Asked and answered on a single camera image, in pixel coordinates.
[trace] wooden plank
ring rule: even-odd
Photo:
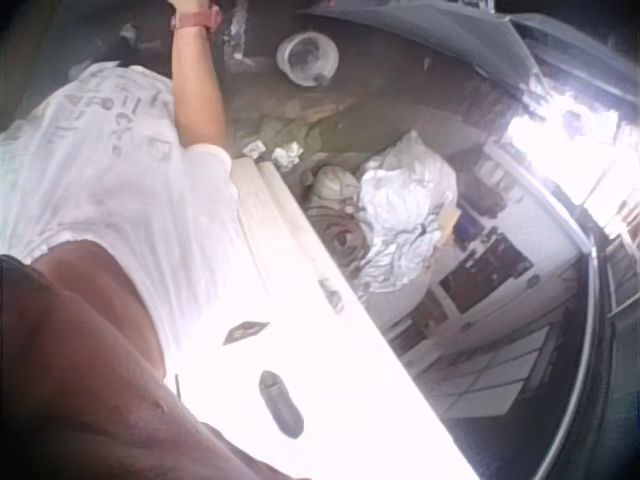
[[[307,220],[306,215],[276,168],[272,163],[261,163],[258,165],[258,170],[291,236],[313,265],[318,280],[328,281],[332,289],[340,292],[344,302],[355,302],[359,305],[360,302],[342,275],[340,268],[334,262],[309,220]]]
[[[285,195],[282,180],[272,171],[267,187],[260,172],[243,159],[234,161],[231,176],[240,222],[278,321],[229,352],[238,363],[251,362],[247,371],[269,369],[284,379],[305,432],[296,442],[283,442],[269,429],[266,409],[251,393],[251,373],[234,376],[229,388],[246,388],[234,401],[244,415],[265,420],[264,429],[256,435],[254,423],[246,430],[235,422],[225,435],[277,468],[316,480],[476,478],[304,214]],[[278,203],[286,205],[286,219]],[[339,286],[345,304],[340,315],[324,297],[319,276]]]

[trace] debris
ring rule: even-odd
[[[267,151],[267,147],[264,146],[260,140],[256,140],[255,142],[250,143],[246,146],[242,153],[244,153],[247,157],[256,160],[260,155]]]
[[[302,155],[303,151],[298,142],[291,142],[276,148],[273,151],[273,155],[271,155],[271,160],[281,171],[288,172],[295,164],[300,162],[300,155]]]
[[[326,279],[318,280],[318,285],[322,288],[324,292],[324,296],[327,297],[327,301],[333,311],[336,312],[336,315],[340,315],[344,310],[344,301],[342,300],[342,295],[337,290],[331,288],[329,285],[329,281]]]
[[[227,337],[224,339],[224,342],[222,342],[222,345],[231,345],[232,343],[239,342],[240,340],[255,337],[262,333],[262,331],[268,326],[269,323],[242,322],[240,325],[236,325],[229,330],[229,333],[227,333]]]
[[[353,203],[360,189],[358,180],[337,165],[327,165],[316,175],[309,205],[325,205],[338,210]]]
[[[353,215],[325,206],[307,208],[305,214],[348,280],[360,274],[369,253],[368,234]]]

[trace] red wristband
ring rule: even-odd
[[[187,27],[204,27],[215,32],[222,23],[220,8],[214,5],[207,10],[196,13],[176,13],[171,19],[171,29],[179,30]]]

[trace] cloth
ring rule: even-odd
[[[0,136],[0,253],[101,245],[153,318],[168,375],[214,333],[242,245],[229,155],[184,150],[173,118],[169,80],[102,63]]]

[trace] trash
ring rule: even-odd
[[[253,160],[257,159],[260,155],[267,151],[267,147],[264,146],[260,140],[250,143],[246,146],[242,153]]]
[[[359,176],[356,216],[372,235],[360,281],[372,292],[397,290],[432,255],[440,211],[457,200],[456,176],[413,131],[367,162]]]
[[[369,253],[363,225],[353,215],[325,206],[307,208],[305,214],[347,280],[356,280]]]
[[[281,171],[288,172],[295,164],[300,162],[300,155],[302,155],[303,151],[298,142],[291,142],[276,148],[273,151],[273,155],[271,155],[271,160]]]
[[[338,47],[326,35],[299,33],[278,47],[276,62],[293,82],[302,87],[325,86],[336,73]]]
[[[320,169],[309,194],[309,205],[324,205],[342,210],[355,202],[360,184],[342,167],[328,165]]]

